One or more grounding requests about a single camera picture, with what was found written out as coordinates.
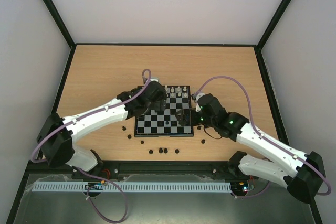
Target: purple cable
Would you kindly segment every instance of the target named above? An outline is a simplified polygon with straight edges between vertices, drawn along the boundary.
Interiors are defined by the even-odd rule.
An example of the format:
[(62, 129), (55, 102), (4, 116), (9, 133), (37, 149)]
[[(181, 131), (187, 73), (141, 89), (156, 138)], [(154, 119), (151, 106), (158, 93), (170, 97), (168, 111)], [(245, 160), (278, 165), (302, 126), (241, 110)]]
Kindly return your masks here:
[[(248, 105), (248, 113), (249, 113), (249, 117), (250, 117), (250, 121), (251, 121), (251, 125), (252, 125), (252, 128), (254, 129), (254, 131), (259, 135), (261, 136), (261, 133), (257, 130), (255, 124), (254, 124), (254, 120), (253, 120), (253, 116), (252, 116), (252, 108), (251, 108), (251, 101), (250, 101), (250, 98), (247, 94), (247, 91), (246, 89), (244, 88), (244, 86), (238, 82), (236, 79), (232, 78), (232, 77), (229, 77), (229, 76), (215, 76), (215, 77), (212, 77), (210, 78), (209, 80), (207, 80), (201, 87), (199, 90), (197, 90), (197, 92), (195, 93), (195, 95), (198, 95), (201, 90), (209, 83), (211, 82), (212, 80), (215, 80), (215, 79), (228, 79), (228, 80), (231, 80), (233, 82), (235, 82), (236, 84), (238, 84), (240, 86), (240, 88), (243, 90), (244, 94), (245, 94), (245, 97), (246, 97), (246, 100), (247, 100), (247, 105)], [(262, 139), (264, 139), (267, 143), (275, 146), (276, 148), (282, 150), (283, 152), (287, 153), (288, 155), (294, 157), (294, 154), (292, 152), (290, 152), (289, 150), (283, 148), (282, 146), (274, 143), (272, 140), (268, 139), (267, 137), (265, 136), (262, 136), (261, 137)], [(325, 193), (317, 193), (317, 195), (323, 195), (323, 196), (326, 196), (326, 195), (329, 195), (331, 194), (331, 184), (330, 182), (327, 180), (327, 178), (325, 178), (315, 167), (313, 167), (311, 164), (309, 164), (307, 161), (305, 161), (304, 159), (302, 159), (301, 157), (297, 157), (297, 159), (301, 162), (303, 162), (305, 165), (307, 165), (310, 169), (312, 169), (323, 181), (324, 183), (326, 184), (328, 190), (325, 192)]]
[(128, 211), (128, 200), (127, 200), (127, 196), (126, 194), (123, 192), (123, 190), (114, 182), (110, 181), (109, 179), (106, 179), (106, 178), (103, 178), (103, 177), (98, 177), (98, 176), (95, 176), (95, 175), (91, 175), (91, 174), (88, 174), (86, 172), (84, 172), (81, 168), (78, 168), (76, 167), (78, 171), (80, 171), (81, 173), (83, 173), (85, 176), (88, 176), (88, 177), (91, 177), (91, 178), (96, 178), (96, 179), (99, 179), (99, 180), (104, 180), (106, 182), (109, 182), (111, 183), (113, 186), (115, 186), (119, 192), (121, 192), (122, 196), (124, 197), (125, 199), (125, 212), (124, 212), (124, 215), (121, 217), (120, 220), (110, 220), (108, 218), (106, 218), (98, 209), (97, 207), (94, 205), (93, 201), (91, 200), (90, 196), (89, 196), (89, 191), (92, 187), (89, 187), (87, 192), (86, 192), (86, 195), (87, 195), (87, 199), (89, 200), (89, 202), (91, 203), (93, 209), (95, 210), (95, 212), (99, 215), (100, 218), (102, 218), (104, 221), (108, 222), (108, 223), (121, 223), (125, 220), (126, 218), (126, 215), (127, 215), (127, 211)]
[[(110, 106), (109, 106), (109, 109), (113, 109), (113, 108), (118, 107), (118, 106), (120, 106), (120, 105), (129, 103), (129, 102), (133, 101), (135, 98), (137, 98), (139, 95), (141, 95), (141, 93), (147, 88), (148, 84), (149, 84), (150, 81), (151, 81), (151, 77), (152, 77), (152, 72), (151, 72), (151, 70), (149, 70), (148, 68), (146, 68), (146, 69), (144, 69), (144, 70), (142, 71), (142, 74), (141, 74), (141, 75), (142, 75), (142, 78), (144, 78), (144, 74), (145, 74), (145, 72), (148, 72), (149, 76), (148, 76), (148, 79), (147, 79), (145, 85), (143, 86), (143, 88), (142, 88), (138, 93), (136, 93), (133, 97), (131, 97), (130, 99), (128, 99), (128, 100), (126, 100), (126, 101), (123, 101), (123, 102), (120, 102), (120, 103), (118, 103), (118, 104), (110, 105)], [(85, 114), (85, 115), (82, 115), (82, 116), (76, 118), (76, 120), (77, 120), (77, 121), (80, 121), (80, 120), (82, 120), (82, 119), (84, 119), (84, 118), (87, 118), (88, 116), (91, 116), (91, 115), (93, 115), (93, 114), (96, 114), (96, 113), (101, 112), (101, 111), (104, 111), (104, 110), (105, 110), (105, 108), (101, 108), (101, 109), (98, 109), (98, 110), (95, 110), (95, 111), (91, 111), (91, 112), (89, 112), (89, 113), (87, 113), (87, 114)], [(68, 122), (68, 123), (66, 123), (66, 124), (64, 124), (64, 125), (62, 125), (62, 126), (60, 126), (59, 128), (53, 130), (52, 132), (50, 132), (50, 133), (49, 133), (49, 134), (48, 134), (48, 135), (47, 135), (41, 142), (39, 142), (39, 144), (38, 144), (38, 145), (36, 146), (36, 148), (33, 150), (33, 153), (32, 153), (32, 155), (30, 156), (30, 160), (31, 160), (33, 163), (42, 163), (42, 162), (45, 162), (46, 159), (35, 159), (36, 152), (37, 152), (37, 151), (42, 147), (42, 145), (44, 145), (44, 143), (45, 143), (46, 141), (48, 141), (53, 135), (55, 135), (57, 132), (61, 131), (62, 129), (64, 129), (64, 128), (68, 127), (69, 125), (72, 125), (72, 124), (73, 124), (73, 121)]]

